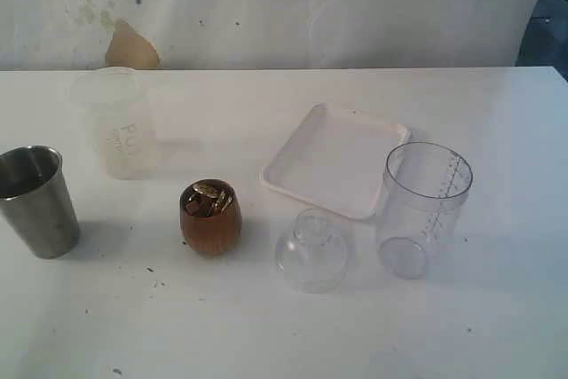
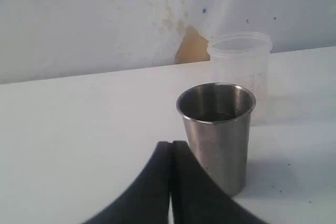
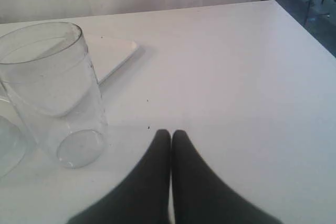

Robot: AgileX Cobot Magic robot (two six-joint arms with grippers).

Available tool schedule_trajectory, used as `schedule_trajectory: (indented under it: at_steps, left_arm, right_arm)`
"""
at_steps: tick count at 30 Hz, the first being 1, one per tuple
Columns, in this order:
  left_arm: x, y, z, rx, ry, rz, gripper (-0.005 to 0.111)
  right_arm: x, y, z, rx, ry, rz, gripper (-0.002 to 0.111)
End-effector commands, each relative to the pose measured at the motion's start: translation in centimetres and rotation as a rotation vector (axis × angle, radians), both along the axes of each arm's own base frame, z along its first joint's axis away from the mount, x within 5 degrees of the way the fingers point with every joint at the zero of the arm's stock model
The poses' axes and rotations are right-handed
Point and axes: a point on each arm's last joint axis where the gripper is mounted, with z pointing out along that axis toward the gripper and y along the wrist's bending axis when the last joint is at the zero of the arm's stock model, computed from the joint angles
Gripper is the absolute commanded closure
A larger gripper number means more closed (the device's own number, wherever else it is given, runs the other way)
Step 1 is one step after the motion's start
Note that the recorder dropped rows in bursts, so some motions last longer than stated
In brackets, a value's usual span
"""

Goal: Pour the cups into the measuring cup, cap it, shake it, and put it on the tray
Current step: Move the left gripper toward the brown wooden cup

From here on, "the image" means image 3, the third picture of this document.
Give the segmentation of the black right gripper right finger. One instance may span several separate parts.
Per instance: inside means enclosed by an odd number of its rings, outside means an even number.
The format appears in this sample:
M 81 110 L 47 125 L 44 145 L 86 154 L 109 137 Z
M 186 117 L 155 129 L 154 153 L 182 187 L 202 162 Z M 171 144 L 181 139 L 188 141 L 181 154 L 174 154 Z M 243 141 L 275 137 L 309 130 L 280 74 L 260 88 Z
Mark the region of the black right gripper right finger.
M 172 192 L 176 223 L 280 223 L 225 184 L 183 130 L 172 137 Z

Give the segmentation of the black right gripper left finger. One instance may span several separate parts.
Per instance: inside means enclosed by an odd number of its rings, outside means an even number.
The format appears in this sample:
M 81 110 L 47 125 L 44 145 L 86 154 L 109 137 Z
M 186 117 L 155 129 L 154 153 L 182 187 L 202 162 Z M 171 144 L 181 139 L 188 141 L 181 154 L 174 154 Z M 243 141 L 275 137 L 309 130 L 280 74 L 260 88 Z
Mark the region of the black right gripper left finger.
M 171 136 L 157 130 L 128 176 L 68 223 L 169 223 Z

